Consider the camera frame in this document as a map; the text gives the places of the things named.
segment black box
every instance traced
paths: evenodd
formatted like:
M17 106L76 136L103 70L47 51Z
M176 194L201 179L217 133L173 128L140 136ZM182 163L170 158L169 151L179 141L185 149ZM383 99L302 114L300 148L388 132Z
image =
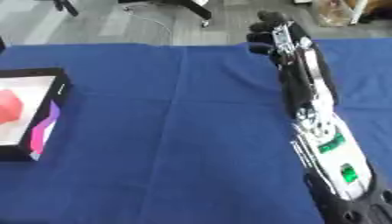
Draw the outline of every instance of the black box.
M70 87L60 68L0 70L0 91L13 93L22 105L15 109L17 120L0 123L0 161L39 160Z

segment red object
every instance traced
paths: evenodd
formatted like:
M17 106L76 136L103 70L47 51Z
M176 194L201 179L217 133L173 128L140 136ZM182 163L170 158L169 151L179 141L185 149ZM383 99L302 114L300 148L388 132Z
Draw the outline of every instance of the red object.
M10 90L0 90L0 124L20 118L23 103Z

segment robotic arm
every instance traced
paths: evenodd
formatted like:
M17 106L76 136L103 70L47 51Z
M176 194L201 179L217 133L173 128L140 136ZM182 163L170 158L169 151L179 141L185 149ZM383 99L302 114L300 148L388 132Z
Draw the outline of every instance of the robotic arm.
M268 55L279 71L296 133L291 144L325 223L392 223L392 192L334 113L338 95L321 51L285 15L261 11L258 17L247 36L250 51Z

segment blue tablecloth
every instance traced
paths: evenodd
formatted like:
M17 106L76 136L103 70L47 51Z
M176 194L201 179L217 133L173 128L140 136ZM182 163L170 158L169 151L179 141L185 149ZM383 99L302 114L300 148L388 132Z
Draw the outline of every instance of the blue tablecloth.
M392 39L320 41L338 108L392 180ZM0 223L322 223L289 145L277 70L245 45L14 46L0 69L64 67L42 159L0 164Z

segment floor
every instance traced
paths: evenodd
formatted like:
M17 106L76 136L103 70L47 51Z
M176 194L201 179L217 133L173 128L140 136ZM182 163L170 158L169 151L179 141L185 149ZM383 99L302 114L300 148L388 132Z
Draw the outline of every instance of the floor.
M189 10L142 3L125 12L116 0L70 0L78 17L54 9L48 0L0 0L0 35L7 45L133 42L151 45L227 45L243 42L261 9L294 17L316 39L392 37L392 21L344 28L319 27L312 7L291 0L210 0L207 28Z

